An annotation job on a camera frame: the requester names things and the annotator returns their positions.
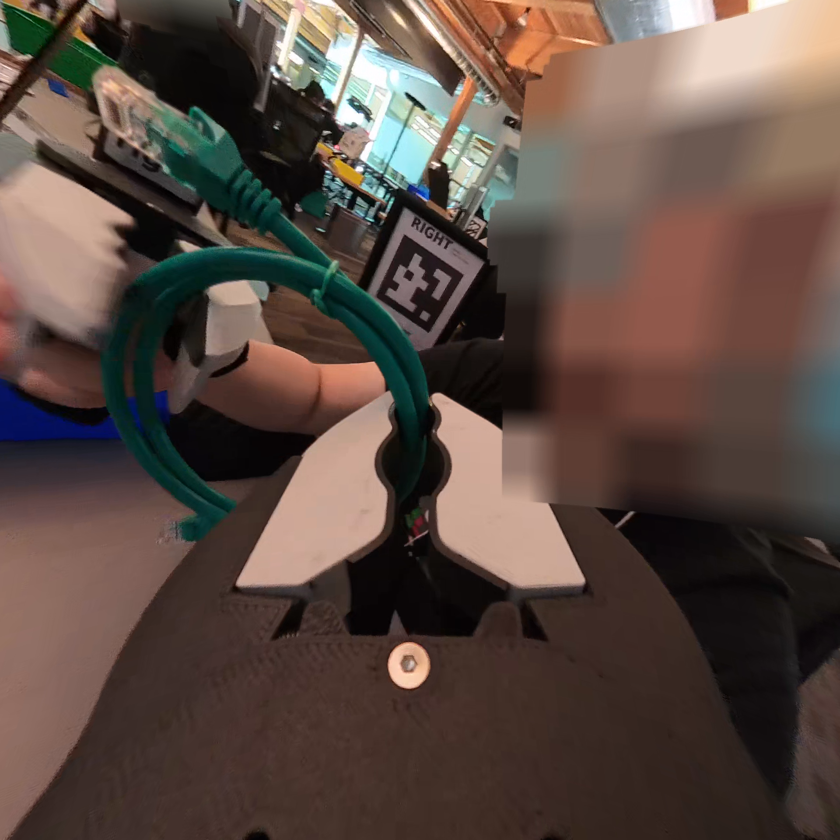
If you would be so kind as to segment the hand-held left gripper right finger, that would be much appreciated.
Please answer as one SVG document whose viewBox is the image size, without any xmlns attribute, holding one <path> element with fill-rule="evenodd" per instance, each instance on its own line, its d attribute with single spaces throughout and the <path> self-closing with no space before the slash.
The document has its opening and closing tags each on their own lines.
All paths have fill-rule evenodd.
<svg viewBox="0 0 840 840">
<path fill-rule="evenodd" d="M 433 493 L 434 544 L 508 594 L 580 594 L 585 577 L 550 505 L 502 489 L 501 430 L 432 395 L 431 440 L 443 458 Z"/>
</svg>

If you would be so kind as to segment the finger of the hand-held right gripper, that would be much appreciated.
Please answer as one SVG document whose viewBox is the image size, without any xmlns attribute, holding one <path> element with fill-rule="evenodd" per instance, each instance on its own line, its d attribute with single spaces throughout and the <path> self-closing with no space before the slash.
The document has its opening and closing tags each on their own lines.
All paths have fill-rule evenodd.
<svg viewBox="0 0 840 840">
<path fill-rule="evenodd" d="M 34 161 L 2 177 L 2 275 L 30 340 L 102 344 L 129 284 L 133 229 L 130 214 Z"/>
<path fill-rule="evenodd" d="M 237 280 L 181 307 L 170 327 L 170 413 L 182 413 L 211 379 L 241 364 L 252 340 L 271 343 L 262 313 L 268 295 L 263 281 Z"/>
</svg>

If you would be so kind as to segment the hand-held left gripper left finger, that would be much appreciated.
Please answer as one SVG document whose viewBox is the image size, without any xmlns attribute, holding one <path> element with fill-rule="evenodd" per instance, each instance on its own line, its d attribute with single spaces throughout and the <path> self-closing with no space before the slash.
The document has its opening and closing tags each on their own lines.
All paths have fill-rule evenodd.
<svg viewBox="0 0 840 840">
<path fill-rule="evenodd" d="M 394 494 L 376 460 L 394 436 L 384 394 L 301 457 L 236 580 L 239 590 L 349 590 L 351 562 L 382 544 Z"/>
</svg>

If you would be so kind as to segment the blue plastic bin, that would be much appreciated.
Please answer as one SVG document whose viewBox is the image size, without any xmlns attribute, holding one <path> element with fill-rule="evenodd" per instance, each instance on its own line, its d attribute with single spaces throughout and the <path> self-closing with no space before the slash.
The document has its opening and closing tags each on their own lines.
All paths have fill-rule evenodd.
<svg viewBox="0 0 840 840">
<path fill-rule="evenodd" d="M 1 383 L 1 441 L 119 440 L 106 407 L 61 406 Z"/>
</svg>

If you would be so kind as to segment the person's right forearm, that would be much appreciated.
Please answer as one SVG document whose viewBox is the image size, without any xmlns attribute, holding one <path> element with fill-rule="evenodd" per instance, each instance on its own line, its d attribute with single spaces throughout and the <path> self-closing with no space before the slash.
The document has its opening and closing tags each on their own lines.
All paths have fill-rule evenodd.
<svg viewBox="0 0 840 840">
<path fill-rule="evenodd" d="M 385 392 L 385 378 L 373 362 L 317 364 L 253 341 L 246 361 L 210 378 L 196 400 L 264 432 L 319 436 Z"/>
</svg>

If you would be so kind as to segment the person's right hand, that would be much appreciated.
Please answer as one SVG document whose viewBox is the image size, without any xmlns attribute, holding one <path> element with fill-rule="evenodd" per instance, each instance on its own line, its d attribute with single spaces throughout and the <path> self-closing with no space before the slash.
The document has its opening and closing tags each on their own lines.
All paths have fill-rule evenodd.
<svg viewBox="0 0 840 840">
<path fill-rule="evenodd" d="M 1 325 L 2 380 L 27 396 L 78 409 L 104 408 L 100 357 L 74 343 L 50 338 L 25 347 L 14 325 Z"/>
</svg>

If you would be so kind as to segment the grey metal bin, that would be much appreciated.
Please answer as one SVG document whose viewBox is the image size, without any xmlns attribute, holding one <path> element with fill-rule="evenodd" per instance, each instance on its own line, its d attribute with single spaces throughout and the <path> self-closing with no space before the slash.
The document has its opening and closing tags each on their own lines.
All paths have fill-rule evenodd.
<svg viewBox="0 0 840 840">
<path fill-rule="evenodd" d="M 370 227 L 370 223 L 363 217 L 344 206 L 334 204 L 324 236 L 331 249 L 346 256 L 357 257 Z"/>
</svg>

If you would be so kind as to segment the black framed marker sign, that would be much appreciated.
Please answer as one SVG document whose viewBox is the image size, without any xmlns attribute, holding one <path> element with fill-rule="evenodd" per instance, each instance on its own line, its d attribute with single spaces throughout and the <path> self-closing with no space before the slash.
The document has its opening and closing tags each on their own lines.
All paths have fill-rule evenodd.
<svg viewBox="0 0 840 840">
<path fill-rule="evenodd" d="M 438 210 L 398 190 L 359 287 L 386 310 L 415 350 L 448 341 L 487 279 L 487 247 Z"/>
</svg>

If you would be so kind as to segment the green storage bin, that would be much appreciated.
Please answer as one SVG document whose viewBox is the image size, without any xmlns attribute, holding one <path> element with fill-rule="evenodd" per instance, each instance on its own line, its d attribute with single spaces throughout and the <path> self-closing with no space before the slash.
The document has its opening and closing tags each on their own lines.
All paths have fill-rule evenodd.
<svg viewBox="0 0 840 840">
<path fill-rule="evenodd" d="M 56 28 L 47 18 L 27 10 L 23 2 L 2 2 L 10 48 L 22 56 L 35 56 Z M 77 28 L 49 63 L 49 71 L 72 86 L 88 90 L 100 67 L 118 61 L 104 54 Z"/>
</svg>

